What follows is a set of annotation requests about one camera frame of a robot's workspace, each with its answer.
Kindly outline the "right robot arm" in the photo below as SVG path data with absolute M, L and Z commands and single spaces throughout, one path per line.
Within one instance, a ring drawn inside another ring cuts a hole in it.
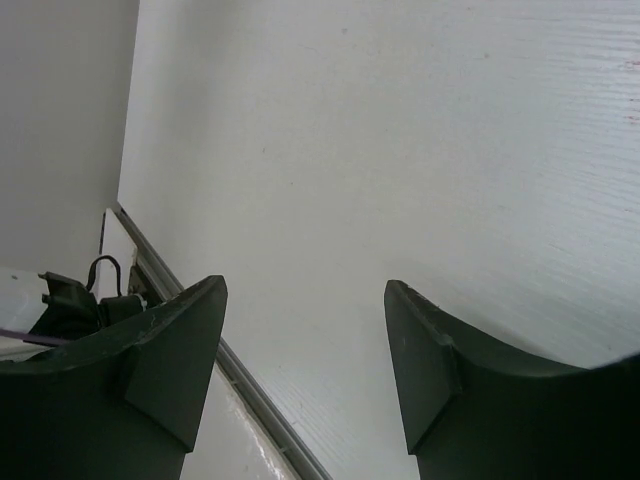
M 195 447 L 227 304 L 220 276 L 148 306 L 1 273 L 5 479 L 176 479 Z M 639 359 L 592 369 L 506 344 L 406 283 L 384 293 L 407 449 L 424 479 L 635 479 Z

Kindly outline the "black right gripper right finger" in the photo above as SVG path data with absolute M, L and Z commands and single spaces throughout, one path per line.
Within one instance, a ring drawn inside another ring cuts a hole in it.
M 635 479 L 639 358 L 584 369 L 509 345 L 406 283 L 384 292 L 407 450 L 424 479 Z

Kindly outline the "aluminium rail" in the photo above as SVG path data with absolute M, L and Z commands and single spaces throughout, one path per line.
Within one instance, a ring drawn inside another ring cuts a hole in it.
M 149 281 L 151 290 L 164 300 L 180 293 L 182 284 L 131 217 L 123 208 L 116 210 L 116 216 L 139 248 L 139 269 Z M 328 479 L 330 474 L 225 341 L 219 344 L 216 365 L 254 424 L 259 426 L 293 475 L 298 479 Z

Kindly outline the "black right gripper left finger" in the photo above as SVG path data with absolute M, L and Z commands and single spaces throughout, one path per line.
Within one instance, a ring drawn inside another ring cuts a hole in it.
M 195 447 L 228 291 L 209 276 L 98 333 L 1 365 L 5 479 L 176 479 Z

